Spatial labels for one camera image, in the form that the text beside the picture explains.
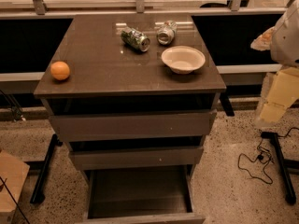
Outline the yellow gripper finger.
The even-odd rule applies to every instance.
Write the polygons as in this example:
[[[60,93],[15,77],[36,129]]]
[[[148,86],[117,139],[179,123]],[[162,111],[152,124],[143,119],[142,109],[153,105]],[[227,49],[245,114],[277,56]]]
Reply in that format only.
[[[278,122],[287,109],[299,99],[299,69],[290,67],[267,73],[263,80],[259,120]]]
[[[271,27],[264,31],[261,35],[259,35],[251,42],[250,47],[258,51],[270,50],[274,30],[275,27]]]

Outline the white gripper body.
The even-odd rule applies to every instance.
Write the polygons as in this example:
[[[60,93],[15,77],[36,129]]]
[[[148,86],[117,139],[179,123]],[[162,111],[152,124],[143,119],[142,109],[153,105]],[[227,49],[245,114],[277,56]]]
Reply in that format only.
[[[299,66],[299,0],[294,0],[277,21],[270,53],[272,60],[277,63]]]

